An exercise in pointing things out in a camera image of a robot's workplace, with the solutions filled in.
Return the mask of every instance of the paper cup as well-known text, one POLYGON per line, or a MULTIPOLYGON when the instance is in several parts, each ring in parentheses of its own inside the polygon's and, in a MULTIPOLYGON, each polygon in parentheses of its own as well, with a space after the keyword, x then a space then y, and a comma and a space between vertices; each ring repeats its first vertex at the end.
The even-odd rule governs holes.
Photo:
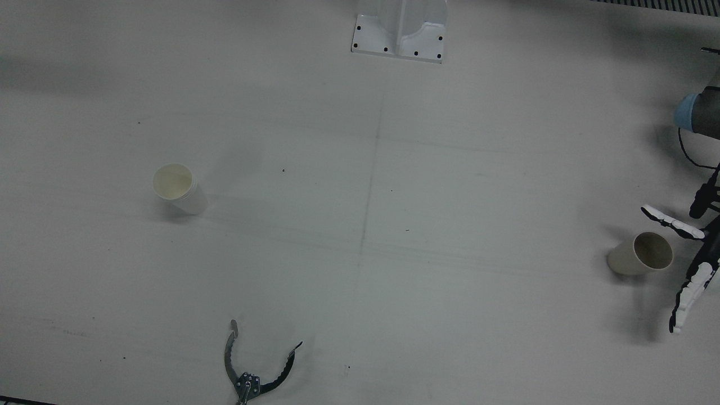
POLYGON ((622 275, 643 275, 665 270, 672 263, 670 244, 654 232, 637 234, 608 254, 608 266, 622 275))
POLYGON ((163 200, 191 215, 207 207, 207 198, 197 179, 190 169, 178 163, 166 164, 155 172, 153 190, 163 200))

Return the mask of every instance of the white table surface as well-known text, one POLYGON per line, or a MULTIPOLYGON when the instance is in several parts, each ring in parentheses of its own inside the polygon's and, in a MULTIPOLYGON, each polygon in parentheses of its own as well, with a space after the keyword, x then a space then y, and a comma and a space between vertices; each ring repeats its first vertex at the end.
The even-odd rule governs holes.
POLYGON ((709 175, 720 19, 450 1, 436 65, 351 53, 355 3, 0 3, 0 395, 234 404, 237 319, 266 382, 305 341, 256 405, 716 404, 720 288, 668 333, 699 245, 639 206, 709 175), (674 265, 613 276, 642 231, 674 265))

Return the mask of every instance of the black cable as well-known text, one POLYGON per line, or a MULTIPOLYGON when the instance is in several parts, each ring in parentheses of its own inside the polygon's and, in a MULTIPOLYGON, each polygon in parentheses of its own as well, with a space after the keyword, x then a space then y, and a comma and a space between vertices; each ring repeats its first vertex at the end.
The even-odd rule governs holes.
POLYGON ((685 145, 683 145, 683 136, 680 134, 680 129, 679 129, 679 128, 678 128, 678 140, 680 141, 680 148, 683 150, 683 153, 685 154, 685 157, 688 158, 688 160, 690 161, 690 163, 694 164, 694 165, 697 166, 697 167, 702 167, 703 169, 710 169, 710 170, 715 170, 715 169, 717 169, 716 167, 705 166, 704 164, 697 164, 697 163, 695 163, 694 160, 690 159, 690 157, 688 156, 688 152, 685 151, 685 145))

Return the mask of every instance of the robotic hand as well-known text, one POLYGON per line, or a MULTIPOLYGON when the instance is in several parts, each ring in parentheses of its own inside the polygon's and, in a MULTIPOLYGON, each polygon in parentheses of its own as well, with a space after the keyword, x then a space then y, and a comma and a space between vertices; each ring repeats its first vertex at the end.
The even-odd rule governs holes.
POLYGON ((647 215, 648 218, 659 222, 662 226, 669 226, 670 229, 674 230, 678 235, 685 239, 692 239, 696 241, 705 239, 705 233, 700 229, 679 221, 671 216, 665 215, 647 204, 640 207, 640 210, 642 210, 643 214, 647 215))

